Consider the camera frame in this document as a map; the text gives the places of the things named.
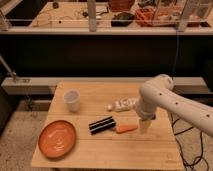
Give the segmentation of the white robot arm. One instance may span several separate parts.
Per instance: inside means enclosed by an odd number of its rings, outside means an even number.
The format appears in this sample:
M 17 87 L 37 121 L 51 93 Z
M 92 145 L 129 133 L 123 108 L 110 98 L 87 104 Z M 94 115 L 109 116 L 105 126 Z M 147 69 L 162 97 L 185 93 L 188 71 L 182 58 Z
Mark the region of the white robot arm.
M 173 87 L 173 79 L 166 74 L 145 81 L 134 106 L 138 116 L 150 120 L 161 107 L 213 137 L 213 107 L 184 98 L 174 93 Z

